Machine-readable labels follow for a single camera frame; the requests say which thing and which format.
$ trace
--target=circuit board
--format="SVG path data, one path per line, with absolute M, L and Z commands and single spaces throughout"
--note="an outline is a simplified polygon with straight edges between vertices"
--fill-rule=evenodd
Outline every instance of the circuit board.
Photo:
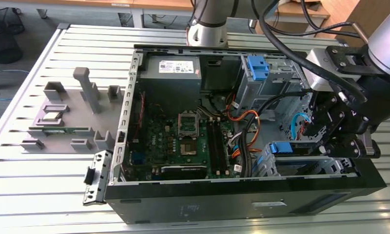
M 199 120 L 199 136 L 179 136 L 179 118 L 153 118 L 147 122 L 144 130 L 144 147 L 140 152 L 132 152 L 132 168 L 135 180 L 161 180 L 157 176 L 161 167 L 165 166 L 204 166 L 207 167 L 207 178 L 232 178 L 227 153 L 228 133 L 232 132 L 232 125 L 228 121 L 216 121 L 220 126 L 221 141 L 215 144 L 223 145 L 227 169 L 213 171 L 209 151 L 208 125 L 209 120 Z M 184 122 L 181 129 L 193 131 L 193 124 Z

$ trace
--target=ram slot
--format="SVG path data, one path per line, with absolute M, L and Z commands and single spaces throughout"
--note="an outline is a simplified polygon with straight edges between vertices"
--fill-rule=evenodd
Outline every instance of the ram slot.
M 209 158 L 211 158 L 211 171 L 212 174 L 216 174 L 220 171 L 219 159 L 217 159 L 217 149 L 215 142 L 215 126 L 213 122 L 207 124 L 207 134 L 208 134 L 208 149 L 209 149 Z
M 225 151 L 224 151 L 224 143 L 223 143 L 223 133 L 220 122 L 215 122 L 215 143 L 216 143 L 216 152 L 219 158 L 219 168 L 223 173 L 227 171 L 227 159 L 225 159 Z

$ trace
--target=wooden desk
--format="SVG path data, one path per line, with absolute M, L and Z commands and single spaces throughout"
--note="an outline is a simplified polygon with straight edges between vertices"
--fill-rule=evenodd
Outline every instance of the wooden desk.
M 133 0 L 0 0 L 0 7 L 37 9 L 41 18 L 44 9 L 131 13 Z
M 191 0 L 0 0 L 0 7 L 39 9 L 37 12 L 43 18 L 45 17 L 43 9 L 131 13 L 136 28 L 144 27 L 144 14 L 191 16 L 193 12 Z M 281 22 L 307 23 L 301 5 L 297 2 L 284 4 L 279 10 Z M 319 26 L 331 16 L 323 7 L 319 11 L 309 10 L 309 13 Z
M 280 22 L 299 22 L 308 23 L 304 17 L 301 4 L 297 2 L 289 2 L 279 7 L 280 10 Z M 143 15 L 144 14 L 159 14 L 172 16 L 191 16 L 193 12 L 193 6 L 191 0 L 135 0 L 132 14 L 135 27 L 143 27 Z M 317 11 L 309 10 L 311 17 L 315 23 L 321 26 L 324 19 L 331 17 L 329 12 L 320 7 Z

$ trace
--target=power supply label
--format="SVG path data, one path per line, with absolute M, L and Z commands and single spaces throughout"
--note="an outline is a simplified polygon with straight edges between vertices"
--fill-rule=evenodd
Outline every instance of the power supply label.
M 195 62 L 163 60 L 159 63 L 159 73 L 195 73 Z

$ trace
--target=table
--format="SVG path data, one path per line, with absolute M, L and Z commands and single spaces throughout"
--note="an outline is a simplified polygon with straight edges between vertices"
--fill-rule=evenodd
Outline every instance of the table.
M 0 0 L 0 7 L 33 8 L 41 18 L 45 9 L 131 13 L 133 0 Z
M 29 7 L 39 9 L 43 18 L 44 9 L 87 10 L 97 12 L 131 13 L 136 28 L 144 28 L 144 14 L 191 16 L 193 7 L 189 0 L 0 0 L 0 7 Z M 307 23 L 301 6 L 289 2 L 280 6 L 280 21 Z M 309 11 L 315 23 L 321 26 L 331 14 L 323 7 L 319 11 Z
M 279 7 L 280 10 L 280 22 L 296 22 L 308 23 L 301 4 L 297 2 L 289 2 Z M 143 27 L 143 15 L 159 14 L 172 16 L 191 16 L 193 12 L 193 6 L 189 0 L 135 0 L 132 14 L 135 27 Z M 325 19 L 331 17 L 331 14 L 320 7 L 317 11 L 309 10 L 312 20 L 317 26 L 321 26 Z M 269 18 L 269 21 L 276 20 L 276 15 Z
M 305 52 L 313 47 L 339 45 L 332 39 L 280 39 L 292 49 Z M 5 228 L 0 232 L 199 233 L 200 228 L 209 228 L 221 233 L 390 233 L 390 120 L 373 135 L 384 153 L 374 162 L 388 188 L 316 216 L 127 226 L 109 205 L 83 206 L 84 174 L 93 155 L 21 154 L 17 144 L 27 137 L 25 130 L 45 99 L 48 81 L 80 88 L 72 73 L 75 67 L 85 66 L 99 87 L 125 88 L 136 43 L 185 45 L 185 31 L 84 25 L 56 30 L 0 119 L 0 228 Z M 229 33 L 228 44 L 232 48 L 275 49 L 263 35 Z

